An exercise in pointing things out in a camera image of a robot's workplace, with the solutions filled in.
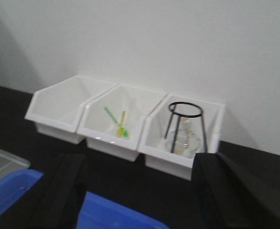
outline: blue container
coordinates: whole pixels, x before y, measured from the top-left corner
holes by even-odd
[[[20,169],[0,179],[0,215],[29,190],[43,175],[33,169]]]
[[[0,180],[0,215],[42,176],[33,169],[12,172]],[[163,223],[87,192],[77,229],[169,229]]]

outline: storage bin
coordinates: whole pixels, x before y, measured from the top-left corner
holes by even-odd
[[[221,125],[225,113],[223,104],[216,104],[190,98],[183,98],[169,94],[155,111],[147,118],[138,151],[145,154],[145,165],[177,177],[191,180],[193,157],[188,158],[171,153],[167,144],[172,139],[164,139],[171,112],[168,109],[170,103],[188,102],[200,106],[204,110],[205,130],[209,153],[215,153],[221,136]],[[190,110],[184,106],[181,111],[188,114]],[[170,131],[176,125],[176,115],[173,116]],[[200,140],[200,147],[195,153],[203,152],[203,135],[200,118],[191,118],[194,132]]]
[[[2,178],[0,180],[0,215],[18,201],[42,175],[43,173],[33,169],[21,169]],[[91,192],[86,193],[76,228],[169,229],[155,219]]]
[[[139,155],[136,150],[144,121],[165,95],[120,84],[86,105],[77,133],[86,136],[89,148],[134,161]],[[105,107],[118,122],[126,111],[122,127],[127,130],[128,137],[118,136],[118,124]]]
[[[0,215],[26,193],[42,175],[33,169],[20,169],[0,179]]]
[[[76,130],[85,104],[115,85],[76,75],[35,92],[25,118],[41,134],[78,144],[84,139]]]

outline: green straw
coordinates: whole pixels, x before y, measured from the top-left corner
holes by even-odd
[[[110,112],[110,110],[107,107],[104,107],[104,110],[109,114],[109,116],[112,118],[112,120],[120,126],[119,122],[117,121],[117,119],[115,118],[115,116],[113,116],[113,114]]]
[[[127,132],[126,129],[124,129],[123,127],[120,126],[120,123],[117,121],[117,119],[115,118],[115,116],[111,113],[111,111],[105,106],[104,107],[104,110],[109,114],[109,116],[112,118],[112,120],[114,121],[115,124],[117,124],[121,130],[123,131],[123,135],[125,137],[128,137],[129,136],[129,133]]]

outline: transparent tray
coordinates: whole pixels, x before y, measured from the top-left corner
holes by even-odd
[[[30,165],[28,160],[0,149],[0,179],[18,169],[28,168]]]

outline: metal ring stand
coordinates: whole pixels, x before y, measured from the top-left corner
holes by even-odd
[[[200,113],[195,114],[195,115],[186,115],[186,114],[184,115],[184,114],[178,113],[178,112],[175,111],[176,106],[178,104],[186,104],[186,105],[194,106],[194,107],[196,107],[200,110]],[[172,147],[171,147],[171,153],[174,152],[175,142],[176,142],[176,138],[177,138],[177,132],[178,132],[178,129],[179,129],[179,123],[180,123],[181,117],[186,117],[186,118],[201,117],[204,150],[207,153],[208,152],[208,146],[207,146],[207,139],[206,139],[205,123],[204,123],[204,110],[200,106],[192,104],[192,103],[188,103],[188,102],[174,102],[174,103],[171,103],[168,108],[169,108],[169,111],[171,112],[171,117],[170,117],[170,120],[169,120],[169,123],[168,123],[167,130],[166,130],[165,135],[164,135],[164,139],[166,139],[168,137],[168,132],[169,132],[169,129],[170,129],[170,126],[171,126],[171,123],[172,123],[173,115],[178,116],[177,123],[176,123],[176,129],[175,129],[175,135],[174,135],[174,139],[173,139]]]

